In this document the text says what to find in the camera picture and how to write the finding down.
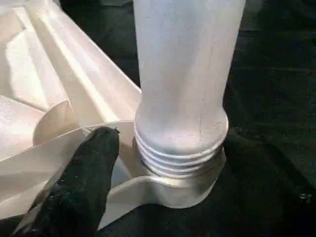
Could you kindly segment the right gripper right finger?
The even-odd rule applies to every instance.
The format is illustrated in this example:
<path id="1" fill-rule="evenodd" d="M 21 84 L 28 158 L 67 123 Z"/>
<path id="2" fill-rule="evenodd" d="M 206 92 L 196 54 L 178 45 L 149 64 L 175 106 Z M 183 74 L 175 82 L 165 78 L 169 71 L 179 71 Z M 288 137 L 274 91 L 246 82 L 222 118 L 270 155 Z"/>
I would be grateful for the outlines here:
<path id="1" fill-rule="evenodd" d="M 203 220 L 210 237 L 313 237 L 316 190 L 259 136 L 231 133 L 227 163 Z"/>

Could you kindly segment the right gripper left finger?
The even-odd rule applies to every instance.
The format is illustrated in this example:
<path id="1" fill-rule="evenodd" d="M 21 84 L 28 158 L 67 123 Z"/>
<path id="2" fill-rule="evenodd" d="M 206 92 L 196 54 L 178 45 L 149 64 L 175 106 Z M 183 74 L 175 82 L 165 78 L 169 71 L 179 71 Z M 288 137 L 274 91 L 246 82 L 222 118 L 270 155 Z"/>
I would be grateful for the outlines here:
<path id="1" fill-rule="evenodd" d="M 93 237 L 106 210 L 119 131 L 102 126 L 79 145 L 39 192 L 15 237 Z"/>

